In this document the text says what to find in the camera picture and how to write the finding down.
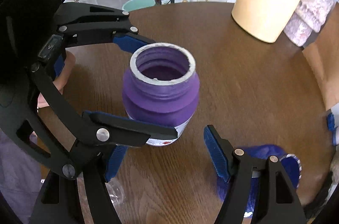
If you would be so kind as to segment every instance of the jar label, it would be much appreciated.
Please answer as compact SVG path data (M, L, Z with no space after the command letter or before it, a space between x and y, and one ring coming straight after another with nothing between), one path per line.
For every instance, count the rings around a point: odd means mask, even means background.
M182 132L184 131L185 127L187 126L187 124L189 123L189 120L192 118L192 116L185 121L184 123L182 123L181 125L178 125L176 127L174 127L177 132L178 132L178 137L177 139L181 136ZM176 141L177 139L173 139L173 140L158 140L158 139L149 139L146 144L150 145L150 146L154 146L154 147L160 147L160 146L167 146L171 143L173 143L174 141Z

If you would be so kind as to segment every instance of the jar rim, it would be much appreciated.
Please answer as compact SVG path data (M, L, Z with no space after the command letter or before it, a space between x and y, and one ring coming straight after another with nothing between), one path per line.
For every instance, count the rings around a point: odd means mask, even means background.
M187 71L187 73L184 74L182 77L180 77L178 79L172 79L170 81L160 81L158 79L152 79L152 78L149 78L149 77L146 77L145 75L143 75L137 67L136 60L137 60L138 56L143 51L150 49L150 48L154 48L154 47L169 47L169 48L176 49L176 50L180 51L181 53L183 53L187 57L188 62L189 62L189 70ZM136 50L133 53L131 60L129 62L129 67L131 68L133 75L137 79L139 79L139 80L141 80L145 83L148 83L148 84L159 85L159 86L175 85L175 84L182 83L182 82L186 81L195 72L195 66L196 66L195 59L187 49L180 47L178 45L175 45L175 44L172 44L172 43L166 43L166 42L152 43L152 44L148 44L148 45L145 45L145 46L139 48L138 50Z

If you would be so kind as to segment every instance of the mint green bucket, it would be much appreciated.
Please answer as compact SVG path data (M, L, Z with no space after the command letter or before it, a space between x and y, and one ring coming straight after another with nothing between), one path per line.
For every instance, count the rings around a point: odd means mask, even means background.
M127 1L123 6L123 11L134 11L142 8L152 7L155 5L155 0L130 0Z

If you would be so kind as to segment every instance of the wood grain surface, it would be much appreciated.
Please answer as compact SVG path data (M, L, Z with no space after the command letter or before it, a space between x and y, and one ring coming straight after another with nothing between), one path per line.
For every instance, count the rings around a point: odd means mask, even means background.
M234 147L276 144L296 154L303 167L297 191L302 204L320 189L334 148L311 68L284 34L268 44L243 31L231 18L232 7L181 3L131 13L141 35L192 53L201 84L199 106L178 141L128 150L118 173L126 193L117 209L122 223L214 223L222 202L203 140L208 124ZM69 50L77 62L65 98L79 114L88 109L126 116L121 88L131 55L114 44ZM74 137L50 108L39 113L69 150Z

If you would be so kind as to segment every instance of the purple jar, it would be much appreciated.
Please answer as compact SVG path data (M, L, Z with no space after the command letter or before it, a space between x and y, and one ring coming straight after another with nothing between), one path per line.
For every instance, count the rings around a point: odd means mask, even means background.
M175 127L178 138L199 102L195 60L186 49L153 43L132 55L123 77L122 101L131 119ZM174 140L149 139L151 146Z

